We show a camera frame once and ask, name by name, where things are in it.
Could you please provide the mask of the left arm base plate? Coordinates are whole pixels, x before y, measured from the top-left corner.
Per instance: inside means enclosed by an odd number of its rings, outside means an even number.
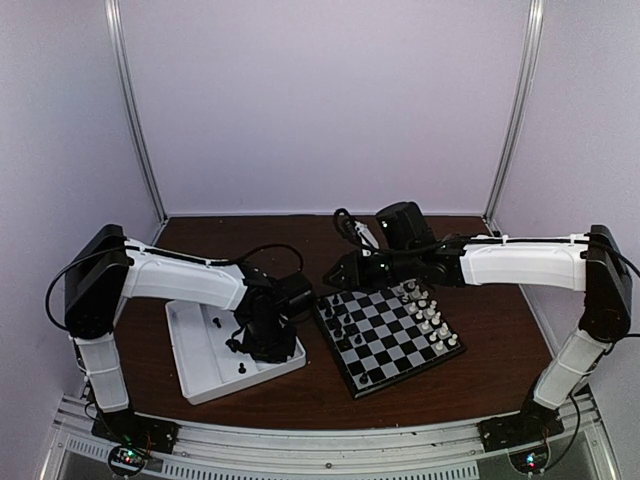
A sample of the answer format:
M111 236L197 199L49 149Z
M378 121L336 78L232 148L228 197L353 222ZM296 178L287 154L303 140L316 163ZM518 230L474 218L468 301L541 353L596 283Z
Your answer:
M102 420L95 420L91 433L93 436L131 446L143 452L171 454L179 429L179 425L174 422L135 417L133 422L112 423L109 426Z

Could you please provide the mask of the black king piece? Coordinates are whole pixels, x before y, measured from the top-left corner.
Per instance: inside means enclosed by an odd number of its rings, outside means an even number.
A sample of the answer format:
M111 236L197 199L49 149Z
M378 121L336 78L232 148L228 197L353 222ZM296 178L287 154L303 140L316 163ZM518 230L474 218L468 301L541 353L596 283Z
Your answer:
M351 348L351 343L348 337L342 338L339 341L339 349L341 351L346 351L346 350L349 350L350 348Z

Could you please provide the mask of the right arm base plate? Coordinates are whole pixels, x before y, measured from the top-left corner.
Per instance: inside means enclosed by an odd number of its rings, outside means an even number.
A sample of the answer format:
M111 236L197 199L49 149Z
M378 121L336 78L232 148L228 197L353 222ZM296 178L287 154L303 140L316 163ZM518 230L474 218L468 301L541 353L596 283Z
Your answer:
M550 436L565 431L561 420L554 418L544 423L525 418L521 413L492 417L477 424L485 452L513 449L530 443L543 443Z

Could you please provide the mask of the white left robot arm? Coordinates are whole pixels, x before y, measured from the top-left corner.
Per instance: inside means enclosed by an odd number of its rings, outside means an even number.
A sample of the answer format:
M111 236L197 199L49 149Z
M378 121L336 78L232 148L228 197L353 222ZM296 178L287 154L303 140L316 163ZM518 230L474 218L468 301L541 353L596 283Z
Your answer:
M121 226L101 228L56 277L64 321L106 429L123 444L144 424L129 397L115 331L128 301L161 299L178 381L192 406L277 379L307 365L292 318L311 309L301 270L273 278L245 256L206 259L149 246Z

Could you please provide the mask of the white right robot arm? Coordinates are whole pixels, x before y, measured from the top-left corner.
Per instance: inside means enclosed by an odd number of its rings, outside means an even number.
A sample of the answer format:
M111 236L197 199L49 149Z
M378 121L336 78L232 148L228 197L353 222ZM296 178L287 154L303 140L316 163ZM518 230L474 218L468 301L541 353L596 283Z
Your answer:
M400 201L379 210L375 220L385 242L345 208L332 223L352 251L340 257L323 280L344 290L379 290L407 280L430 286L517 285L536 316L550 320L536 293L570 301L577 314L550 364L534 381L512 430L535 440L559 407L586 382L600 359L626 337L632 324L633 277L609 227L593 224L584 233L557 237L460 235L437 238L420 207Z

